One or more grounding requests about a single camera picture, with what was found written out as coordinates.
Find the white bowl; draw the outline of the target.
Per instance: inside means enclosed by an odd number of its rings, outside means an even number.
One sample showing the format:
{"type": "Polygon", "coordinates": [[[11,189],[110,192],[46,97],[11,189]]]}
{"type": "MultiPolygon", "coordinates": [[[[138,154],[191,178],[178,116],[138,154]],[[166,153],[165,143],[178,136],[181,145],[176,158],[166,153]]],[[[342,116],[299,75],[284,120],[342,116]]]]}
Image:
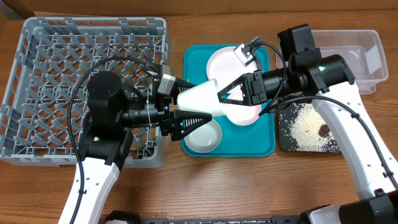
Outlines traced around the white bowl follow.
{"type": "Polygon", "coordinates": [[[243,106],[225,104],[226,117],[235,125],[247,126],[259,118],[261,112],[261,105],[256,106],[243,106]]]}

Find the grey metal bowl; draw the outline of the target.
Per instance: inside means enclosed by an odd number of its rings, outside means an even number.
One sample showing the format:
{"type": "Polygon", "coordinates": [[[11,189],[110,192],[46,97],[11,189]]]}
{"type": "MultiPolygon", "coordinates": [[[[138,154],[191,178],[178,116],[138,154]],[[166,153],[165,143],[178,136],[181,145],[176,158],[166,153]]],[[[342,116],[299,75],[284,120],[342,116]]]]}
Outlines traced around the grey metal bowl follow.
{"type": "Polygon", "coordinates": [[[221,127],[215,119],[212,119],[186,136],[184,141],[192,151],[207,153],[217,148],[221,139],[221,127]]]}

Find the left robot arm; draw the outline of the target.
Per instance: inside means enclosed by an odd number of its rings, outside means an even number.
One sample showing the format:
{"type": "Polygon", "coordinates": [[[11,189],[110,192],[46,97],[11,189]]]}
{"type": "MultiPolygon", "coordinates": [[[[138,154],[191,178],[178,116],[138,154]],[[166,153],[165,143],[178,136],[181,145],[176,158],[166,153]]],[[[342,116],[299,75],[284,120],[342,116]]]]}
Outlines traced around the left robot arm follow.
{"type": "Polygon", "coordinates": [[[212,115],[197,111],[169,110],[180,86],[177,80],[169,95],[142,96],[110,71],[88,80],[88,112],[76,146],[76,172],[60,223],[98,223],[106,198],[128,157],[135,128],[160,128],[162,136],[179,141],[209,123],[212,115]]]}

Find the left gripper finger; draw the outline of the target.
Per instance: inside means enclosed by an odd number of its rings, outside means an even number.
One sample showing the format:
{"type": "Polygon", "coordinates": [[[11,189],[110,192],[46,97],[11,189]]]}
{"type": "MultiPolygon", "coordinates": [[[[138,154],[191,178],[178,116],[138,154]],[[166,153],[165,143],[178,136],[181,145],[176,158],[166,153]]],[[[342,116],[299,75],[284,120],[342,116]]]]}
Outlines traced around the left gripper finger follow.
{"type": "Polygon", "coordinates": [[[182,80],[181,78],[176,78],[174,81],[174,94],[178,95],[185,90],[195,87],[196,84],[189,83],[188,81],[182,80]]]}
{"type": "Polygon", "coordinates": [[[174,110],[170,113],[171,140],[180,141],[197,128],[209,123],[213,118],[209,113],[174,110]]]}

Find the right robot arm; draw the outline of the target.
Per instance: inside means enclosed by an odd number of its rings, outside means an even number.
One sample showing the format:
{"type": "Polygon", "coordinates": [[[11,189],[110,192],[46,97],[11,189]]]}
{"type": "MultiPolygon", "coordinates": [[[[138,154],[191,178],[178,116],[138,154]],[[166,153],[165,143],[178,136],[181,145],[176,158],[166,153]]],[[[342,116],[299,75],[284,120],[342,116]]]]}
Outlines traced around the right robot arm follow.
{"type": "Polygon", "coordinates": [[[263,105],[263,113],[310,103],[329,127],[352,173],[358,201],[323,205],[300,214],[300,223],[396,223],[397,161],[361,100],[355,77],[340,55],[323,57],[309,25],[278,34],[282,68],[245,73],[218,92],[239,87],[239,105],[263,105]]]}

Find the brown food scrap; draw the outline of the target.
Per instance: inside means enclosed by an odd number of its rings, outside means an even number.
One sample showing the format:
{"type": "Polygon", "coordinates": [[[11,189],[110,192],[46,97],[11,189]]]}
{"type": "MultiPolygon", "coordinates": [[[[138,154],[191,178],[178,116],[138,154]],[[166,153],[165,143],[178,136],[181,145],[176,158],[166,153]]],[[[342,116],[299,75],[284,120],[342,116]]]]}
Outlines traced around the brown food scrap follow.
{"type": "Polygon", "coordinates": [[[329,136],[330,129],[327,124],[323,124],[320,126],[320,129],[318,130],[318,135],[322,138],[327,138],[329,136]]]}

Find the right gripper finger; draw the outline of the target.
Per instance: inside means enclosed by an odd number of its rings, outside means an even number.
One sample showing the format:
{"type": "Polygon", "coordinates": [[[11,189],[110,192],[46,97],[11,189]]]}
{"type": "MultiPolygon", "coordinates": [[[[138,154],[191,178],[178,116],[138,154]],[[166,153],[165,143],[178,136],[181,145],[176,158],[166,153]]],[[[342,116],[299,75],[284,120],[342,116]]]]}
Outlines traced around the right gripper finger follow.
{"type": "Polygon", "coordinates": [[[247,92],[247,85],[246,85],[247,77],[248,77],[248,73],[241,75],[240,77],[238,77],[237,79],[232,81],[230,84],[228,84],[226,87],[221,89],[218,92],[218,96],[224,96],[225,94],[227,94],[229,91],[233,90],[234,88],[239,88],[242,93],[246,93],[247,92]]]}
{"type": "Polygon", "coordinates": [[[241,105],[241,106],[249,106],[249,102],[247,99],[245,99],[245,94],[241,92],[234,92],[229,97],[224,98],[223,97],[224,93],[219,92],[218,93],[218,99],[220,103],[225,103],[225,104],[231,104],[231,105],[241,105]],[[237,99],[232,99],[231,96],[238,96],[237,99]]]}

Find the white paper cup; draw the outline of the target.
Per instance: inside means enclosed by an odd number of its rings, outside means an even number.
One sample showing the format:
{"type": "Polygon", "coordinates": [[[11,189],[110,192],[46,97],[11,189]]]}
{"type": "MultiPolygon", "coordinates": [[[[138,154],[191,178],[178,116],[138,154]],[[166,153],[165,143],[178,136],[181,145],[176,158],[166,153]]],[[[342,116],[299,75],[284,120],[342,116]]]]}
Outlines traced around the white paper cup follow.
{"type": "Polygon", "coordinates": [[[212,117],[224,116],[225,105],[218,98],[219,86],[215,79],[190,88],[177,97],[180,110],[209,113],[212,117]]]}

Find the large white plate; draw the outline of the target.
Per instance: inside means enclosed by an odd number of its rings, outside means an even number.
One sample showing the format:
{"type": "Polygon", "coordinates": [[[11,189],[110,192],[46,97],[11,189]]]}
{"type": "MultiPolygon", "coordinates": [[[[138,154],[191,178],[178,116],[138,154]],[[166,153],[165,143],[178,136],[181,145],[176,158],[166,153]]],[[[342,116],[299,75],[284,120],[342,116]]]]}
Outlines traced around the large white plate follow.
{"type": "Polygon", "coordinates": [[[209,80],[215,79],[219,89],[223,89],[245,73],[258,69],[255,62],[245,66],[234,54],[236,46],[227,46],[213,53],[207,62],[206,74],[209,80]]]}

